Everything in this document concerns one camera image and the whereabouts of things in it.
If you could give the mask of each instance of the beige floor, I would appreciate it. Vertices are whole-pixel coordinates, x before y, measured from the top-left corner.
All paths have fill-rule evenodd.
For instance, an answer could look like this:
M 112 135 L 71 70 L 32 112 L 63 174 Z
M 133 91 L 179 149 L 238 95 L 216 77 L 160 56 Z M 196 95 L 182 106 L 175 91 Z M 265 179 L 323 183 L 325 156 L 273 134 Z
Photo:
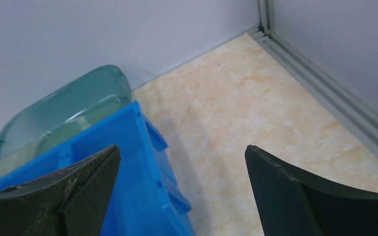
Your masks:
M 264 235 L 244 160 L 249 144 L 378 192 L 378 160 L 246 34 L 134 96 L 170 145 L 200 236 Z

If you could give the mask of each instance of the blue container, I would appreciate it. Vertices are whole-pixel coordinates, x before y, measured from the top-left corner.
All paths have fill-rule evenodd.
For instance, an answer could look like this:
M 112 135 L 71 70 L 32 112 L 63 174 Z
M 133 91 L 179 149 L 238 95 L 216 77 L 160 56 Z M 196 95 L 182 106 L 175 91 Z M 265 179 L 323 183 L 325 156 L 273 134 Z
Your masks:
M 167 143 L 132 102 L 50 151 L 0 178 L 0 191 L 117 145 L 121 165 L 102 236 L 194 235 L 190 204 L 177 187 Z

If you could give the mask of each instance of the table surface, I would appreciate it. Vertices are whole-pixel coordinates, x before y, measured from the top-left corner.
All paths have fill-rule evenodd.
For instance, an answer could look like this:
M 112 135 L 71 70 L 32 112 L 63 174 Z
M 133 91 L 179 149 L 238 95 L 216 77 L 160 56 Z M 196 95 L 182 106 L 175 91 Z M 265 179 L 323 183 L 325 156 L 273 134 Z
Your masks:
M 264 235 L 244 151 L 378 192 L 378 159 L 247 34 L 134 91 L 200 236 Z

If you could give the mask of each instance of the blue plastic bin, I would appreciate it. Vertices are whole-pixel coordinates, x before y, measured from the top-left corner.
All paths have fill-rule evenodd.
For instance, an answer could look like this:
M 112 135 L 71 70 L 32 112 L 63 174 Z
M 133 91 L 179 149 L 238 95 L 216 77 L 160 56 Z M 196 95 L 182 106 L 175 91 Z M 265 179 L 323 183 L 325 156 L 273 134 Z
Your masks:
M 132 102 L 31 162 L 0 178 L 0 191 L 71 165 L 109 145 L 120 148 L 121 166 L 102 236 L 194 235 L 190 204 L 178 190 L 167 143 Z

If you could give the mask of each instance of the gray wall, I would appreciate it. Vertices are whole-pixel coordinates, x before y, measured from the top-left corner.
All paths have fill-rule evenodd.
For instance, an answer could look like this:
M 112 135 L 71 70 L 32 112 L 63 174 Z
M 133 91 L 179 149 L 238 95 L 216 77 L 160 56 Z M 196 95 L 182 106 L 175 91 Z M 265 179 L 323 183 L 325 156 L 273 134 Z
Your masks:
M 378 1 L 274 0 L 275 32 L 378 112 Z
M 0 0 L 0 129 L 100 65 L 135 88 L 256 25 L 256 0 Z

